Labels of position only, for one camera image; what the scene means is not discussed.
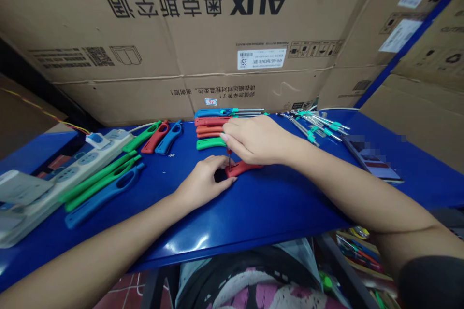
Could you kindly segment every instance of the floor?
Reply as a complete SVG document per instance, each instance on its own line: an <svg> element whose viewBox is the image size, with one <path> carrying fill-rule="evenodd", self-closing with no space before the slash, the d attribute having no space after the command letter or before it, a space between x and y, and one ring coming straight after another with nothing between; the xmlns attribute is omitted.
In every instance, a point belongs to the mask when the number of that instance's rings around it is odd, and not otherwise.
<svg viewBox="0 0 464 309"><path fill-rule="evenodd" d="M139 309L149 271L124 275L94 309ZM173 309L165 282L160 309Z"/></svg>

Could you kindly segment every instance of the hand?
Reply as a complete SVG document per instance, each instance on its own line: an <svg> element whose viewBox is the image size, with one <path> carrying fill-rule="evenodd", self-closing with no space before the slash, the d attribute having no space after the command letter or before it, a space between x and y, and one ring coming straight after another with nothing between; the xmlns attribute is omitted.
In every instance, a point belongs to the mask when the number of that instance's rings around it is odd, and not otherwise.
<svg viewBox="0 0 464 309"><path fill-rule="evenodd" d="M222 128L221 138L249 164L285 164L289 152L300 140L264 115L232 118Z"/></svg>
<svg viewBox="0 0 464 309"><path fill-rule="evenodd" d="M219 183L214 180L214 173L219 168L224 169L229 165L229 157L211 155L197 163L193 171L182 182L174 194L181 197L183 203L187 203L192 210L206 204L219 196L222 191L228 189L237 181L231 177Z"/></svg>

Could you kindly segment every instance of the cardboard box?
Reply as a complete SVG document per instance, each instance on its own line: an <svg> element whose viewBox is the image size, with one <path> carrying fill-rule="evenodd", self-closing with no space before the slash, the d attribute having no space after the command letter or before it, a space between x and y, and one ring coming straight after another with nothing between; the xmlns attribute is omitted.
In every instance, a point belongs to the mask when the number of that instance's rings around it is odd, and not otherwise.
<svg viewBox="0 0 464 309"><path fill-rule="evenodd" d="M310 107L325 81L320 72L155 77L130 81L58 85L106 126L159 119L192 120L209 107L265 108L269 112ZM216 105L206 104L214 100Z"/></svg>
<svg viewBox="0 0 464 309"><path fill-rule="evenodd" d="M353 107L383 69L377 66L325 71L328 78L319 94L318 109Z"/></svg>
<svg viewBox="0 0 464 309"><path fill-rule="evenodd" d="M58 87L105 126L193 118L181 76L127 81L78 82Z"/></svg>
<svg viewBox="0 0 464 309"><path fill-rule="evenodd" d="M0 28L56 82L299 70L329 64L364 2L0 0Z"/></svg>
<svg viewBox="0 0 464 309"><path fill-rule="evenodd" d="M452 0L393 71L464 91L464 0Z"/></svg>
<svg viewBox="0 0 464 309"><path fill-rule="evenodd" d="M388 64L440 0L368 0L336 59L339 67ZM393 47L380 52L389 40Z"/></svg>
<svg viewBox="0 0 464 309"><path fill-rule="evenodd" d="M267 112L311 107L325 76L312 71L185 77L194 110L208 108L206 99L221 108L264 108Z"/></svg>
<svg viewBox="0 0 464 309"><path fill-rule="evenodd" d="M390 75L360 112L464 174L464 94Z"/></svg>
<svg viewBox="0 0 464 309"><path fill-rule="evenodd" d="M0 0L1 37L51 81L178 75L166 21L142 1Z"/></svg>
<svg viewBox="0 0 464 309"><path fill-rule="evenodd" d="M365 0L196 0L166 20L182 74L324 68L337 55ZM195 7L195 16L191 8ZM250 64L260 50L285 50L274 66Z"/></svg>
<svg viewBox="0 0 464 309"><path fill-rule="evenodd" d="M0 74L0 88L18 93L60 119L66 118L65 114L2 74ZM7 144L0 146L0 159L5 158L58 123L15 95L0 90L0 96L0 110L2 110L0 124L5 130L1 133L1 142Z"/></svg>

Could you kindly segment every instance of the plug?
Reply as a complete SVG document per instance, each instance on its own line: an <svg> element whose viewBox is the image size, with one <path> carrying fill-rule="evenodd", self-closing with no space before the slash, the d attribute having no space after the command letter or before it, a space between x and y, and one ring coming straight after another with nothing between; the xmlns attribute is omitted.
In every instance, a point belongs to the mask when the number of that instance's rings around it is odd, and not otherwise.
<svg viewBox="0 0 464 309"><path fill-rule="evenodd" d="M86 142L95 147L97 150L101 150L110 143L110 141L101 133L90 133L89 135L86 135Z"/></svg>

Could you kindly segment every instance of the smartphone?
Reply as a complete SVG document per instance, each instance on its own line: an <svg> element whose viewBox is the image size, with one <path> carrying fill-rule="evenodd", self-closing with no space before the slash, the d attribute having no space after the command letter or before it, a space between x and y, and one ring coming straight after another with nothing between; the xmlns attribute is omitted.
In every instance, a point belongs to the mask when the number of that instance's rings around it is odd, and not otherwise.
<svg viewBox="0 0 464 309"><path fill-rule="evenodd" d="M359 141L360 136L345 135L341 137L345 146L364 170L391 184L404 182L395 170L376 157L374 149L366 146L366 142Z"/></svg>

